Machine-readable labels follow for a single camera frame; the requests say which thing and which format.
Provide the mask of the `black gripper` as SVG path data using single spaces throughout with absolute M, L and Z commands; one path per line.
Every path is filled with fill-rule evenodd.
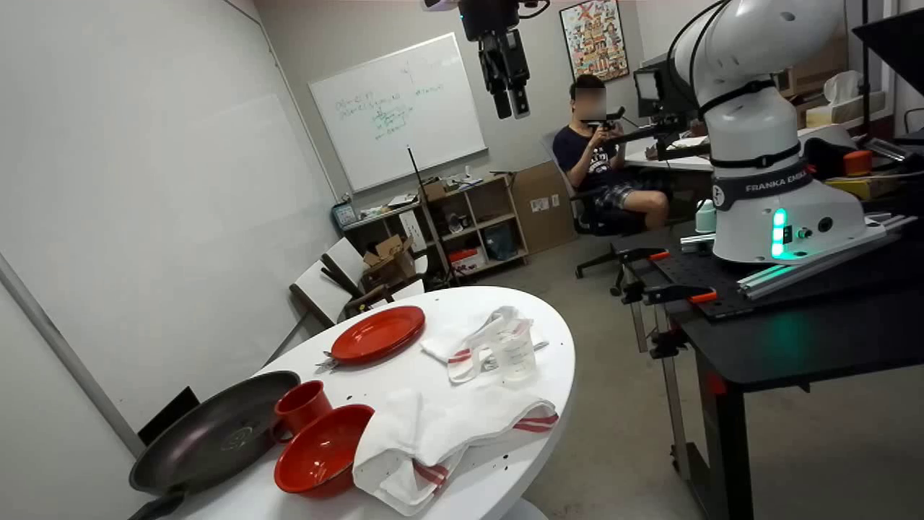
M 529 113 L 529 65 L 522 52 L 519 32 L 512 29 L 516 23 L 519 0 L 460 0 L 461 29 L 468 42 L 478 45 L 478 66 L 484 91 L 493 100 L 493 110 L 500 120 Z

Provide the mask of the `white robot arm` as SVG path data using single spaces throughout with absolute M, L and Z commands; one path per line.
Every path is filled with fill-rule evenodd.
M 865 230 L 855 196 L 806 175 L 796 110 L 774 88 L 832 37 L 833 19 L 833 0 L 714 0 L 667 48 L 711 140 L 719 261 L 809 261 Z

